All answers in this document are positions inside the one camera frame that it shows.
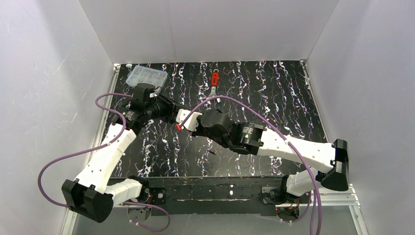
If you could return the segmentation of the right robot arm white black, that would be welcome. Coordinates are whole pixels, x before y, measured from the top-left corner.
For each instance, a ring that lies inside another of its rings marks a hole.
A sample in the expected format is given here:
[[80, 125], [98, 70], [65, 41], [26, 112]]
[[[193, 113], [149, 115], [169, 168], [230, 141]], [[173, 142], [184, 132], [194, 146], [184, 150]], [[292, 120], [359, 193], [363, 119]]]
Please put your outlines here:
[[207, 137], [237, 154], [277, 156], [308, 164], [309, 171], [284, 177], [279, 189], [280, 198], [302, 196], [315, 186], [333, 191], [349, 189], [349, 158], [345, 140], [318, 143], [280, 136], [263, 125], [234, 122], [219, 110], [181, 114], [179, 117], [184, 128], [193, 136]]

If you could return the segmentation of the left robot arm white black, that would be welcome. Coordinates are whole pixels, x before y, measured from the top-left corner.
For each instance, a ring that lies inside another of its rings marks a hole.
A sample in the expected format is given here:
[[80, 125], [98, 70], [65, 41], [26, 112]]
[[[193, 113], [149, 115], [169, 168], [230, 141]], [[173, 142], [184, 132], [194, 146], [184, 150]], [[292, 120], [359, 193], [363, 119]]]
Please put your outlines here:
[[132, 96], [116, 111], [102, 148], [94, 152], [74, 180], [64, 181], [61, 189], [68, 208], [101, 223], [115, 205], [140, 198], [148, 183], [139, 177], [107, 185], [118, 161], [148, 121], [160, 119], [180, 124], [189, 113], [184, 106], [159, 93], [158, 87], [137, 84]]

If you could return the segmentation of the clear plastic screw box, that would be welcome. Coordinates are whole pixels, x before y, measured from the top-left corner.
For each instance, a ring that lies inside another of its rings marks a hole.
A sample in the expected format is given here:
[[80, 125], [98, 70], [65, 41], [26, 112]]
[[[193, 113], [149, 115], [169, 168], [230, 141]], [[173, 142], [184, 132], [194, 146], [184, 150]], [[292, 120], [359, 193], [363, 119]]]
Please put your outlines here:
[[126, 84], [135, 87], [139, 83], [145, 83], [163, 87], [167, 80], [167, 72], [143, 66], [135, 66], [127, 75]]

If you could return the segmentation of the red handled adjustable wrench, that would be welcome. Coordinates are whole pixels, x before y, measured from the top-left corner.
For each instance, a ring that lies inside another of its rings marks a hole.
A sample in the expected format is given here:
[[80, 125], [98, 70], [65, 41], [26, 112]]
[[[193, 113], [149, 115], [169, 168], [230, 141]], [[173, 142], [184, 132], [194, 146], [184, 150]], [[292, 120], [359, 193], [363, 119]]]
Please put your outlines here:
[[218, 81], [219, 81], [219, 70], [214, 69], [212, 76], [211, 76], [211, 86], [210, 86], [210, 93], [207, 96], [208, 98], [217, 96], [216, 91], [218, 87]]

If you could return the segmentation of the black front mounting rail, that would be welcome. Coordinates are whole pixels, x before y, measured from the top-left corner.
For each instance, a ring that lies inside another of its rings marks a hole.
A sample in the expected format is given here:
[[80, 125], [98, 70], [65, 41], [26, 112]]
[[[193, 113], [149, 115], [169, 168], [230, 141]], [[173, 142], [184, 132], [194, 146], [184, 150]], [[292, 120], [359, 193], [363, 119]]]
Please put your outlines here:
[[151, 204], [174, 214], [275, 215], [281, 176], [147, 177]]

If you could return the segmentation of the aluminium table frame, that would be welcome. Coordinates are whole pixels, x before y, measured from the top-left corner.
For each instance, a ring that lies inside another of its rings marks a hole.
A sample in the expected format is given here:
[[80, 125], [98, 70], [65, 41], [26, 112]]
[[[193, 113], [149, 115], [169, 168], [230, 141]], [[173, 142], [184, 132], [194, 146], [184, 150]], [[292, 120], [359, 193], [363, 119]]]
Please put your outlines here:
[[[129, 72], [137, 65], [138, 64], [129, 65], [128, 66]], [[213, 73], [214, 69], [217, 69], [217, 68], [213, 68], [210, 71], [211, 76], [212, 76], [212, 73]], [[162, 66], [159, 70], [167, 72], [165, 66]], [[163, 93], [163, 87], [158, 87], [158, 88], [159, 88], [159, 93], [165, 95]], [[102, 110], [102, 113], [101, 113], [101, 116], [100, 116], [100, 120], [98, 122], [97, 133], [94, 137], [95, 147], [89, 150], [89, 153], [90, 153], [89, 161], [92, 158], [94, 152], [96, 150], [102, 148], [102, 142], [104, 141], [104, 139], [107, 135], [108, 129], [109, 129], [110, 125], [112, 124], [114, 118], [115, 118], [116, 111], [119, 110], [123, 106], [123, 104], [130, 98], [130, 96], [132, 96], [132, 94], [124, 94], [123, 95], [123, 98], [124, 98], [123, 102], [120, 103], [118, 106], [111, 107], [111, 100], [112, 100], [113, 94], [109, 93], [109, 94], [104, 94], [103, 95], [103, 98], [105, 99], [105, 104], [100, 106], [100, 108]], [[192, 110], [190, 110], [190, 113], [192, 114], [194, 112], [199, 112], [199, 113], [204, 114], [204, 113], [206, 113], [210, 110], [218, 110], [218, 109], [215, 109], [212, 106], [212, 104], [214, 102], [218, 103], [222, 99], [224, 99], [223, 95], [217, 95], [216, 97], [210, 97], [210, 98], [208, 98], [208, 96], [201, 97], [199, 104], [196, 105]], [[285, 136], [284, 134], [282, 134], [280, 132], [280, 130], [276, 127], [276, 125], [274, 123], [272, 123], [268, 120], [268, 117], [267, 117], [266, 114], [259, 114], [255, 109], [252, 108], [252, 106], [246, 105], [238, 99], [230, 97], [229, 101], [231, 103], [235, 103], [237, 105], [237, 110], [238, 111], [242, 111], [244, 113], [250, 112], [253, 115], [255, 115], [258, 119], [260, 119], [262, 121], [262, 123], [260, 125], [263, 125], [267, 128], [271, 128], [272, 130], [276, 131], [280, 136]], [[137, 136], [139, 136], [140, 133], [149, 130], [149, 125], [152, 124], [155, 120], [162, 121], [160, 119], [153, 119], [153, 120], [148, 121], [148, 123], [141, 129], [141, 131], [139, 132], [139, 134]], [[172, 134], [174, 136], [178, 136], [180, 131], [176, 128], [177, 123], [173, 123], [173, 124], [166, 123], [166, 124], [171, 125], [172, 126]], [[181, 131], [187, 131], [188, 135], [190, 137], [192, 137], [190, 131], [188, 131], [186, 129], [181, 130]], [[204, 138], [206, 138], [208, 142], [214, 142], [213, 140], [208, 139], [207, 137], [204, 137]], [[307, 171], [310, 170], [308, 164], [306, 164], [305, 162], [302, 162], [300, 164], [305, 165], [305, 170], [307, 170]], [[146, 178], [148, 176], [146, 176], [146, 175], [138, 175], [138, 176], [132, 175], [130, 177], [139, 177], [139, 178], [144, 179], [145, 181], [147, 181]], [[111, 175], [107, 185], [112, 186], [114, 184], [121, 183], [122, 181], [124, 181], [124, 180], [126, 180], [130, 177], [113, 178], [112, 175]], [[194, 177], [213, 177], [213, 176], [201, 175], [201, 176], [194, 176]], [[329, 189], [326, 189], [326, 188], [319, 188], [319, 187], [315, 186], [313, 190], [308, 191], [305, 194], [303, 194], [302, 196], [299, 196], [299, 197], [296, 197], [296, 198], [293, 198], [293, 197], [282, 197], [282, 198], [280, 198], [279, 197], [279, 191], [278, 191], [277, 197], [275, 199], [275, 204], [278, 205], [278, 208], [276, 209], [277, 214], [280, 217], [281, 222], [292, 224], [292, 223], [297, 222], [300, 219], [302, 219], [303, 214], [300, 213], [300, 205], [301, 205], [301, 203], [306, 203], [308, 209], [316, 212], [318, 215], [322, 215], [323, 207], [329, 205], [329, 200], [328, 199], [323, 199], [323, 196], [325, 194], [330, 194], [330, 193], [333, 193], [334, 198], [335, 198], [335, 202], [341, 202], [342, 196], [347, 197], [347, 200], [349, 202], [349, 208], [350, 208], [351, 212], [355, 215], [354, 223], [355, 223], [357, 233], [360, 234], [360, 235], [367, 234], [366, 226], [365, 226], [362, 218], [358, 215], [359, 211], [360, 211], [360, 205], [359, 205], [359, 201], [358, 201], [358, 199], [355, 195], [354, 188], [351, 184], [349, 184], [349, 189], [347, 191], [333, 191], [333, 190], [329, 190]], [[145, 192], [143, 192], [141, 194], [140, 198], [133, 198], [133, 199], [127, 200], [124, 203], [119, 204], [119, 205], [124, 205], [124, 206], [125, 205], [136, 205], [136, 206], [141, 207], [144, 211], [150, 210], [152, 208], [157, 208], [157, 209], [163, 211], [162, 207], [157, 206], [155, 204], [151, 204], [152, 198], [153, 198], [153, 196], [150, 193], [149, 187], [147, 187]]]

